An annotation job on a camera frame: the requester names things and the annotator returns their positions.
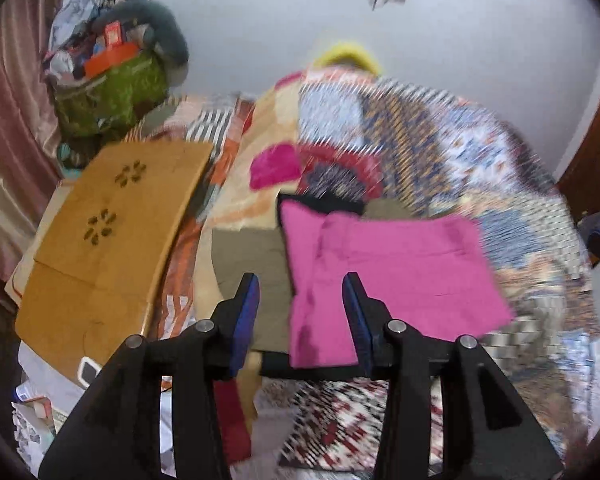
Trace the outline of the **black folded garment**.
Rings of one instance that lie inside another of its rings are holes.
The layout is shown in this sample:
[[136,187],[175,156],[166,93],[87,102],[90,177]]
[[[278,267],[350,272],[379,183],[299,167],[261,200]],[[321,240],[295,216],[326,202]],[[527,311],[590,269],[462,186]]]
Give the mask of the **black folded garment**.
[[400,269],[388,253],[387,221],[366,221],[362,203],[335,196],[280,193],[277,217],[291,281],[288,366],[297,378],[386,378],[392,351],[384,326],[370,322],[366,353],[356,356],[344,282],[358,274],[367,299],[396,310]]

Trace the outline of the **pink pants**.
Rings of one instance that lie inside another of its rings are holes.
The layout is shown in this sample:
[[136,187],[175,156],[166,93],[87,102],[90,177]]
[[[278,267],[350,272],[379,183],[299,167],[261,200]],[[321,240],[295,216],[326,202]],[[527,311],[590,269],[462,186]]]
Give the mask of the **pink pants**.
[[279,214],[294,288],[294,368],[358,362],[342,301],[342,281],[350,272],[392,316],[429,337],[482,337],[513,318],[475,221],[458,214],[365,220],[343,211],[320,214],[295,200],[283,202]]

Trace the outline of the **green bag clutter pile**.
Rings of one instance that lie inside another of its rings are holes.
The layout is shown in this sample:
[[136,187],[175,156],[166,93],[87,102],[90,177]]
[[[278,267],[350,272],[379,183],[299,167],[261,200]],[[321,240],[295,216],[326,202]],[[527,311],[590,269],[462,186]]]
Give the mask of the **green bag clutter pile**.
[[50,29],[43,75],[62,140],[121,138],[188,65],[186,39],[158,0],[68,0]]

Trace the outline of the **red pink garment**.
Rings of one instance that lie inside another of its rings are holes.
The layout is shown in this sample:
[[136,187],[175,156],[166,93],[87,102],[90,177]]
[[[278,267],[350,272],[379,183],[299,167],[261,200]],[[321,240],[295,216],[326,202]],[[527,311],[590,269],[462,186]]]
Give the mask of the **red pink garment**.
[[329,143],[273,144],[253,159],[249,187],[253,191],[297,182],[297,192],[320,197],[327,193],[368,202],[384,192],[381,158],[372,148]]

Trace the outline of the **yellow pillow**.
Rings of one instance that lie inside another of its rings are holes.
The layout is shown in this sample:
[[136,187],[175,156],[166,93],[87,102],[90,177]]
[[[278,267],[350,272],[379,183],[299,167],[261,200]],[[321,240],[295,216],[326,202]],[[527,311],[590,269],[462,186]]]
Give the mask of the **yellow pillow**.
[[360,44],[347,41],[341,41],[331,46],[316,58],[311,66],[313,68],[349,66],[376,77],[382,74],[382,68],[370,52]]

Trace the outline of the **white papers pile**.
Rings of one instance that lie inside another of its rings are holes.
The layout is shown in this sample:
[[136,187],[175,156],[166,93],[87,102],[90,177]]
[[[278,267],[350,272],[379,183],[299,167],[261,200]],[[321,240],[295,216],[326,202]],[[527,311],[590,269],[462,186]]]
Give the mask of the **white papers pile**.
[[68,415],[102,367],[84,356],[72,379],[60,374],[27,344],[18,349],[23,378],[12,398],[17,453],[38,476],[44,456]]

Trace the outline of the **pink striped curtain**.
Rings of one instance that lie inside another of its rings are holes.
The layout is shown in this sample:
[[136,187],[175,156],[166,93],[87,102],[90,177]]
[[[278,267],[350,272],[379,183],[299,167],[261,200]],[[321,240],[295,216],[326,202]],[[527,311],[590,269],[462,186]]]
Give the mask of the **pink striped curtain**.
[[50,26],[62,0],[0,4],[0,304],[60,179],[58,119],[43,78]]

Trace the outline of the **wooden lap table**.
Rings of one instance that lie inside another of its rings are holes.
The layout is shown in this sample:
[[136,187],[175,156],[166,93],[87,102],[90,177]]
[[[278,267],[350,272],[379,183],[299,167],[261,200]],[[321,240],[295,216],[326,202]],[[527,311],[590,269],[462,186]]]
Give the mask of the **wooden lap table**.
[[34,255],[16,333],[72,382],[147,335],[166,258],[210,162],[208,142],[121,142],[74,182]]

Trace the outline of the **patchwork patterned bedspread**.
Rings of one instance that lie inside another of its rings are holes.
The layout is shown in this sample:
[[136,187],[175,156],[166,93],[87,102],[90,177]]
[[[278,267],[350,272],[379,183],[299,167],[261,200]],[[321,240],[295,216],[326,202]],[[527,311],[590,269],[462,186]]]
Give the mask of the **patchwork patterned bedspread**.
[[[291,281],[283,269],[276,200],[297,182],[253,191],[249,168],[282,142],[372,148],[384,192],[373,220],[478,224],[496,286],[513,312],[484,336],[560,456],[600,426],[600,323],[591,267],[565,200],[539,156],[507,122],[449,92],[360,70],[326,68],[279,81],[257,101],[171,96],[126,136],[131,142],[204,141],[211,170],[184,214],[166,263],[154,330],[178,336],[208,315],[245,272],[260,276],[254,353],[237,388],[253,426],[246,471],[279,479],[363,471],[378,448],[388,387],[294,377],[288,366]],[[327,193],[316,198],[335,196]]]

